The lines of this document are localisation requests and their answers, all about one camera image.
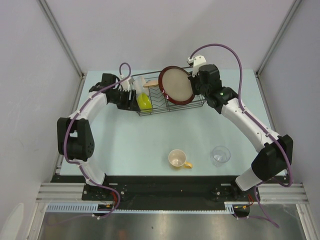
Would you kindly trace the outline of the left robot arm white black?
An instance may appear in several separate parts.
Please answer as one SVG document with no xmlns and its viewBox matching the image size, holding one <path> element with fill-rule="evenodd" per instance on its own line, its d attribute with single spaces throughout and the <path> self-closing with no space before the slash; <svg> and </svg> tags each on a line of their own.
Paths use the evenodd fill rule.
<svg viewBox="0 0 320 240">
<path fill-rule="evenodd" d="M 119 78 L 103 73 L 101 80 L 88 91 L 83 105 L 68 117 L 57 121 L 57 147 L 67 163 L 79 168 L 85 182 L 93 188 L 93 194 L 100 200 L 110 196 L 111 188 L 104 184 L 106 174 L 92 159 L 95 141 L 91 124 L 108 104 L 119 110 L 139 112 L 137 92 L 129 84 L 129 76 Z"/>
</svg>

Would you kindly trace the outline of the red rimmed round plate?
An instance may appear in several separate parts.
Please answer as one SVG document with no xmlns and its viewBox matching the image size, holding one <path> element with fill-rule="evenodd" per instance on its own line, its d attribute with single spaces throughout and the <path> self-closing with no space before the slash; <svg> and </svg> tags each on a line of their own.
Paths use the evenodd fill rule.
<svg viewBox="0 0 320 240">
<path fill-rule="evenodd" d="M 164 98 L 180 106 L 191 103 L 195 95 L 188 77 L 189 73 L 181 67 L 165 67 L 158 76 L 158 86 Z"/>
</svg>

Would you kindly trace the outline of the dark wire dish rack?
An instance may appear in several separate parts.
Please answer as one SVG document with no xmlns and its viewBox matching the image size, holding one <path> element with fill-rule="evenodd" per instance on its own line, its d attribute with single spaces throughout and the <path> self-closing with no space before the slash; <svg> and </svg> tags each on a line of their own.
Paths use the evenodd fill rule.
<svg viewBox="0 0 320 240">
<path fill-rule="evenodd" d="M 158 80 L 161 74 L 161 70 L 142 72 L 133 74 L 132 77 L 136 81 L 139 77 L 146 80 L 149 83 L 153 80 Z M 137 114 L 140 117 L 162 114 L 167 112 L 181 111 L 186 109 L 199 108 L 206 102 L 204 97 L 201 95 L 196 95 L 188 104 L 178 105 L 177 103 L 170 102 L 162 93 L 159 86 L 147 86 L 147 91 L 149 93 L 148 99 L 151 103 L 151 108 L 141 109 Z"/>
</svg>

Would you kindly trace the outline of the yellow green bowl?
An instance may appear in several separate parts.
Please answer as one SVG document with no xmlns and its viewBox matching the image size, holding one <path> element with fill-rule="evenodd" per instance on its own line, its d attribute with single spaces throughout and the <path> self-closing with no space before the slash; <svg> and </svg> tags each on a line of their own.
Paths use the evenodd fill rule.
<svg viewBox="0 0 320 240">
<path fill-rule="evenodd" d="M 151 101 L 147 94 L 141 93 L 137 97 L 137 103 L 142 113 L 150 113 L 153 109 Z"/>
</svg>

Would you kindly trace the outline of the white bowl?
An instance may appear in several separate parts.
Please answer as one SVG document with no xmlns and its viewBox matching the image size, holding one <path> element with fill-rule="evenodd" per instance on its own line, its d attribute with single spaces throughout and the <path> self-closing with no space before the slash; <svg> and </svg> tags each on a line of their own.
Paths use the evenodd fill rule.
<svg viewBox="0 0 320 240">
<path fill-rule="evenodd" d="M 142 76 L 137 77 L 133 82 L 133 88 L 136 91 L 137 95 L 140 95 L 142 93 L 148 94 L 148 89 L 144 87 L 146 84 L 145 79 Z"/>
</svg>

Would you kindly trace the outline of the beige bird pattern plate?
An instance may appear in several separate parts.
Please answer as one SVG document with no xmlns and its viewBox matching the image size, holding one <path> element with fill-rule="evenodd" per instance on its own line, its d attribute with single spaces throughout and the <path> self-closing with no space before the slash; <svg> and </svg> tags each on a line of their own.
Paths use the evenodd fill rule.
<svg viewBox="0 0 320 240">
<path fill-rule="evenodd" d="M 159 82 L 157 80 L 152 80 L 152 81 L 148 81 L 146 82 L 143 87 L 144 88 L 151 88 L 151 87 L 157 87 L 159 85 Z"/>
</svg>

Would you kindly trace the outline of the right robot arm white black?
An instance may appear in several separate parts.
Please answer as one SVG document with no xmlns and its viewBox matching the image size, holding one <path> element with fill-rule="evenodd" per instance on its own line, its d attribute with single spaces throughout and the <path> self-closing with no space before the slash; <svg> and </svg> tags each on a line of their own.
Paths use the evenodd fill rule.
<svg viewBox="0 0 320 240">
<path fill-rule="evenodd" d="M 251 166 L 234 180 L 230 188 L 235 200 L 242 201 L 251 188 L 269 181 L 280 172 L 291 172 L 293 139 L 268 130 L 256 119 L 243 105 L 240 95 L 222 85 L 220 72 L 214 64 L 193 67 L 189 80 L 193 93 L 202 95 L 211 108 L 231 121 L 257 152 Z"/>
</svg>

